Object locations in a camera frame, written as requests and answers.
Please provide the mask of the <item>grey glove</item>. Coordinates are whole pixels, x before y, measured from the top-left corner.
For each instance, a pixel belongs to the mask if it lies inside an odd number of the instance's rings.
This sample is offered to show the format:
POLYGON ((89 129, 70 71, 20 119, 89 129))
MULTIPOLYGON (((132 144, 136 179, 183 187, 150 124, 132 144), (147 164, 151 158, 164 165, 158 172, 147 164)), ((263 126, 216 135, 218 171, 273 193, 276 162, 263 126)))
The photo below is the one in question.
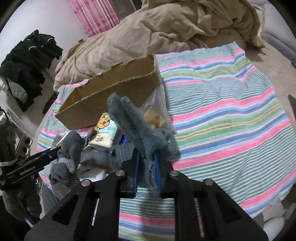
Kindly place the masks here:
POLYGON ((110 148, 89 145, 95 133, 92 129, 86 137, 82 138, 76 131, 70 131, 64 138, 61 149, 57 152, 58 162, 50 174, 52 184, 63 184, 73 188, 78 182, 78 166, 90 168, 108 168, 118 170, 124 161, 132 158, 134 145, 125 143, 110 148))
POLYGON ((154 153, 160 151, 161 157, 170 160, 179 151, 173 134, 165 128, 152 130, 128 97, 118 97, 115 93, 107 100, 108 113, 124 136, 129 140, 122 145, 114 145, 109 150, 109 164, 118 169, 124 161, 131 159, 134 149, 142 156, 140 184, 149 189, 157 188, 154 153))

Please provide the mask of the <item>white sock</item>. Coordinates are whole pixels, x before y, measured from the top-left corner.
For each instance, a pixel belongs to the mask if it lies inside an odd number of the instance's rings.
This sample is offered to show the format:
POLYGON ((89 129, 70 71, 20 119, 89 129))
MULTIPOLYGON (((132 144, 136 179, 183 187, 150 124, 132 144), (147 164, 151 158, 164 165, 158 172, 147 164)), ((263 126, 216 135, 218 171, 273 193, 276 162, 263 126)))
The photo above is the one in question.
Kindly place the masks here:
POLYGON ((89 179, 91 182, 103 180, 108 176, 104 169, 83 165, 78 166, 76 174, 80 181, 89 179))

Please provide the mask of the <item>yellow cartoon tissue pack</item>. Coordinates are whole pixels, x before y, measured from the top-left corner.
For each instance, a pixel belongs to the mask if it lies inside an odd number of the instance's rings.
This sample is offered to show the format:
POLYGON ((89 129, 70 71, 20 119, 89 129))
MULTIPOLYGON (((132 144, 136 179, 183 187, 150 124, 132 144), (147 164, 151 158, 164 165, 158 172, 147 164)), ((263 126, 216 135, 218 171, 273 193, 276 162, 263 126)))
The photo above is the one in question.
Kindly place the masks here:
POLYGON ((96 149, 99 147, 110 148, 117 138, 117 132, 118 125, 110 118, 109 113, 103 113, 88 144, 96 149))

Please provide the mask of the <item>grey hanging garment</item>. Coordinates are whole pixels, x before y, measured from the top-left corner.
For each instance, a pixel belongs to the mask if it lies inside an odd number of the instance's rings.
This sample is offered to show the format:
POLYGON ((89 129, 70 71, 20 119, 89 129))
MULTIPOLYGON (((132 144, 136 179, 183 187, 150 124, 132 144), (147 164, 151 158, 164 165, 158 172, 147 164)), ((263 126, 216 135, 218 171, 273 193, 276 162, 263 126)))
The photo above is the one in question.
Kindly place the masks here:
POLYGON ((28 94, 26 91, 19 84, 11 81, 9 78, 7 79, 7 83, 13 97, 20 100, 22 103, 26 103, 28 100, 28 94))

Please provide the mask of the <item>blue tissue pack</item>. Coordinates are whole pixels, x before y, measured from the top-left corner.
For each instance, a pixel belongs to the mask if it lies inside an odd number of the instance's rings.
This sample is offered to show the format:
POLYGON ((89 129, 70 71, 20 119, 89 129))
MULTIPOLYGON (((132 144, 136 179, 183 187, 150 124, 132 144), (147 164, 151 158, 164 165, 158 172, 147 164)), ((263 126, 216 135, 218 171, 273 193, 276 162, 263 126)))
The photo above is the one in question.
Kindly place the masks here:
POLYGON ((116 143, 118 145, 123 145, 123 144, 126 144, 128 142, 129 142, 129 140, 128 140, 128 138, 125 137, 124 134, 120 134, 119 137, 118 137, 118 140, 116 141, 116 143))

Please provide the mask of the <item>striped colourful towel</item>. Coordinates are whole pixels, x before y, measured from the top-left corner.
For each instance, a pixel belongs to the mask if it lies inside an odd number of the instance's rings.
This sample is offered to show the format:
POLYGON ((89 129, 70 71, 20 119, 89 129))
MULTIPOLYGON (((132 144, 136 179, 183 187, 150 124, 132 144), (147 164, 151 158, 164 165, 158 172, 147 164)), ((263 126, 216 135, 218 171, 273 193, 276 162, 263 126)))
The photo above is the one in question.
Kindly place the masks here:
MULTIPOLYGON (((173 168, 212 179, 251 217, 281 202, 295 184, 295 132, 267 76, 236 43, 155 56, 177 132, 173 168)), ((88 79, 59 88, 37 152, 67 129, 55 115, 88 79)))

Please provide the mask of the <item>black hanging clothes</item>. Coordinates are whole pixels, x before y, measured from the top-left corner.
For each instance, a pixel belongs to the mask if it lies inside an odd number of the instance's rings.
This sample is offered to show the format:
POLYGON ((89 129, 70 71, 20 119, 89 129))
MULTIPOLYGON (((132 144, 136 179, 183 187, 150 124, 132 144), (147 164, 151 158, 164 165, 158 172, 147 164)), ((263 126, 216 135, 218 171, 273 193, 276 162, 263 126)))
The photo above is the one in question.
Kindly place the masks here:
POLYGON ((19 84, 28 94, 26 103, 13 97, 22 112, 34 104, 34 98, 42 95, 45 77, 44 69, 50 69, 54 59, 60 59, 63 49, 56 43, 54 36, 35 30, 7 54, 1 63, 1 77, 12 95, 7 79, 19 84))

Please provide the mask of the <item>clear snack bag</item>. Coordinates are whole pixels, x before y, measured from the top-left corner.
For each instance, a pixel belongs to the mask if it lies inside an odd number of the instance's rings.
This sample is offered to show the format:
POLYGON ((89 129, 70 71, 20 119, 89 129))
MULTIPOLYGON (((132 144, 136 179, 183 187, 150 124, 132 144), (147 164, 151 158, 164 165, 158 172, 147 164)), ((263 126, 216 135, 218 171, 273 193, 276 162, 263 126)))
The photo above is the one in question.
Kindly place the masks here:
POLYGON ((138 110, 151 129, 165 128, 173 134, 177 133, 166 108, 163 85, 155 88, 138 110))

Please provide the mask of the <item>brown cardboard box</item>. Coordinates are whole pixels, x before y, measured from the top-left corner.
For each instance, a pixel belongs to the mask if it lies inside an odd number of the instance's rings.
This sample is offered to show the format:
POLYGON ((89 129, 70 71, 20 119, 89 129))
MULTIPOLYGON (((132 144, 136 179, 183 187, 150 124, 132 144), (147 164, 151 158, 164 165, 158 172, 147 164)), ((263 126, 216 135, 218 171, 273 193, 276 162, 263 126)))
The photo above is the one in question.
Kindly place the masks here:
POLYGON ((153 54, 118 63, 75 87, 55 117, 70 130, 87 128, 97 124, 102 113, 107 112, 107 99, 111 94, 127 96, 140 107, 161 83, 153 54))

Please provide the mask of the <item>pink curtain left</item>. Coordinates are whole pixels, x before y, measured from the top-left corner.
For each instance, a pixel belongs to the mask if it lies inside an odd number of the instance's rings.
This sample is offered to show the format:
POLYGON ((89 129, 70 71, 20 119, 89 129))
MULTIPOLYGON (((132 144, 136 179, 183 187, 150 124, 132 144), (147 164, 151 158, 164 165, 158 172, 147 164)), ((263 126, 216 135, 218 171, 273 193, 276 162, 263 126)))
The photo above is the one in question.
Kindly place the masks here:
POLYGON ((70 0, 69 3, 87 37, 106 32, 120 23, 108 0, 70 0))

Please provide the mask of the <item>dark window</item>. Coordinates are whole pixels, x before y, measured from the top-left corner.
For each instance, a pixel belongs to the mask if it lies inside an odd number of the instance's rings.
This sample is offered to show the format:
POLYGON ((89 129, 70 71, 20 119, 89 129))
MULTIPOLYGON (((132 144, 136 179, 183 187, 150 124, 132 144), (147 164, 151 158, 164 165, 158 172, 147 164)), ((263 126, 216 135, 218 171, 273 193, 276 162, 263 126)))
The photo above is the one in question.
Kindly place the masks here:
POLYGON ((142 7, 142 0, 109 0, 119 20, 131 15, 142 7))

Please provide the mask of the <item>tan rumpled duvet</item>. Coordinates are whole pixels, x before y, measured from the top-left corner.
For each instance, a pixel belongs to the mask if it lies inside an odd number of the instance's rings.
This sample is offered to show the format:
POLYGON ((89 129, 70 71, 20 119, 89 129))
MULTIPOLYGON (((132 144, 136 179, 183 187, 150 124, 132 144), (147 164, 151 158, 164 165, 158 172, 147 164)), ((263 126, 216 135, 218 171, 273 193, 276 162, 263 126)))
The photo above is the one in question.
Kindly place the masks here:
POLYGON ((73 46, 56 67, 53 89, 147 54, 236 42, 262 48, 260 21, 248 1, 144 1, 112 29, 73 46))

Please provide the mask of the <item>grey pillow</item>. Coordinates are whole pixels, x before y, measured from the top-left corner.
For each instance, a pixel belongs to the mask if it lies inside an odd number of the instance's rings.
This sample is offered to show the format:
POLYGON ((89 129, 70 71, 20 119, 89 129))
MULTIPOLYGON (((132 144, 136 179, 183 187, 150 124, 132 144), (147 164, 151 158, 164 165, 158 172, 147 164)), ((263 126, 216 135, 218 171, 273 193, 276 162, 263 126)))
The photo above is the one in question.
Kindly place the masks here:
POLYGON ((295 37, 280 13, 269 3, 263 6, 262 32, 267 42, 295 67, 295 37))

